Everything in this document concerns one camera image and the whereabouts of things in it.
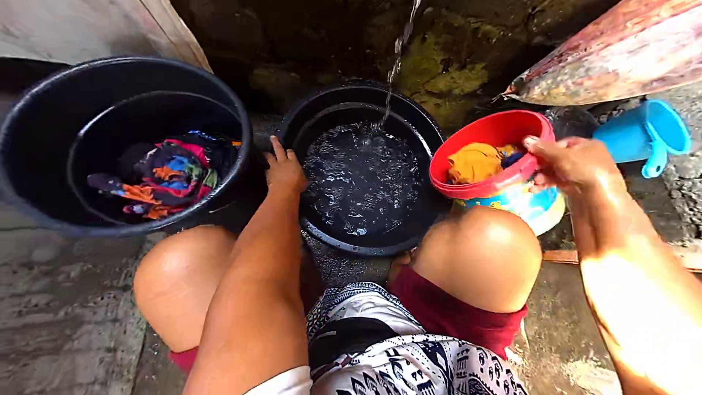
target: concrete floor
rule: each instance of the concrete floor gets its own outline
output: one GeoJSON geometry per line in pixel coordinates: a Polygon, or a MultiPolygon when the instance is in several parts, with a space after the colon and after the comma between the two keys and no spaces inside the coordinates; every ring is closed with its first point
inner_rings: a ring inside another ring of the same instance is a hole
{"type": "MultiPolygon", "coordinates": [[[[669,100],[702,141],[702,84],[656,97],[669,100]]],[[[0,97],[0,108],[10,100],[0,97]]],[[[252,118],[263,143],[278,118],[252,118]]],[[[623,170],[667,241],[698,242],[697,153],[671,159],[662,179],[644,180],[636,165],[623,170]]],[[[179,393],[185,376],[168,361],[167,347],[140,317],[131,292],[140,257],[163,237],[69,239],[0,207],[0,394],[179,393]]],[[[569,217],[541,241],[546,249],[572,248],[569,217]]],[[[389,266],[387,260],[353,259],[325,247],[312,250],[330,285],[358,278],[382,282],[389,266]],[[330,256],[343,261],[344,269],[334,270],[330,256]]],[[[529,309],[510,361],[531,393],[621,393],[576,266],[544,264],[529,309]]]]}

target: wooden board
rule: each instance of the wooden board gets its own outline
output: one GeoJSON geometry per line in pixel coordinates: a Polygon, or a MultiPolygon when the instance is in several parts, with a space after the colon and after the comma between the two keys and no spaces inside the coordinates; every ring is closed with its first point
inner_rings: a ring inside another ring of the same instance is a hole
{"type": "MultiPolygon", "coordinates": [[[[675,255],[688,271],[692,273],[702,273],[702,251],[691,249],[690,247],[673,246],[675,255]]],[[[543,260],[556,264],[579,265],[578,252],[576,250],[550,250],[543,252],[543,260]]]]}

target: red shorts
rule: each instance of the red shorts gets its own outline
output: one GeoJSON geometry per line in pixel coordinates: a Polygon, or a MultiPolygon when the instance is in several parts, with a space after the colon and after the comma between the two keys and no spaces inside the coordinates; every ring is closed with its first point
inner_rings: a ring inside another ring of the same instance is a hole
{"type": "MultiPolygon", "coordinates": [[[[512,344],[527,307],[514,313],[493,313],[473,307],[449,295],[414,270],[405,267],[388,288],[412,313],[427,333],[465,340],[507,359],[505,348],[512,344]]],[[[176,365],[189,372],[197,348],[171,352],[176,365]]]]}

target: bucket handle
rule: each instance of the bucket handle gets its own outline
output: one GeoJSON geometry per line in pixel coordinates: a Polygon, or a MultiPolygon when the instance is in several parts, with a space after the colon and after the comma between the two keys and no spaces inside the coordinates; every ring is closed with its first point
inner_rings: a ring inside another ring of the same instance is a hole
{"type": "Polygon", "coordinates": [[[654,138],[651,142],[651,156],[641,169],[641,175],[646,179],[660,176],[667,163],[668,149],[665,143],[659,138],[654,138]]]}

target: black bucket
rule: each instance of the black bucket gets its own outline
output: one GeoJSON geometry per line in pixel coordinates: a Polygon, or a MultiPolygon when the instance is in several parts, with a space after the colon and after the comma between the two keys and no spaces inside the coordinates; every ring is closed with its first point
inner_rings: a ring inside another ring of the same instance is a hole
{"type": "MultiPolygon", "coordinates": [[[[278,131],[283,144],[292,147],[301,162],[307,149],[325,131],[358,122],[377,122],[385,112],[388,91],[375,82],[354,82],[319,92],[298,104],[283,119],[278,131]]],[[[409,144],[418,159],[422,177],[419,198],[412,203],[399,227],[373,234],[353,235],[329,226],[310,202],[300,202],[300,224],[316,239],[360,255],[390,256],[416,246],[431,225],[450,208],[450,202],[432,187],[429,163],[443,144],[439,127],[411,99],[394,93],[385,130],[409,144]]]]}
{"type": "Polygon", "coordinates": [[[45,79],[12,109],[0,131],[0,188],[40,225],[70,235],[149,233],[228,205],[232,184],[256,178],[247,173],[263,178],[252,140],[243,104],[214,75],[177,60],[94,60],[45,79]],[[177,214],[129,217],[125,200],[86,186],[88,173],[113,172],[131,144],[211,127],[241,139],[239,156],[210,195],[177,214]]]}

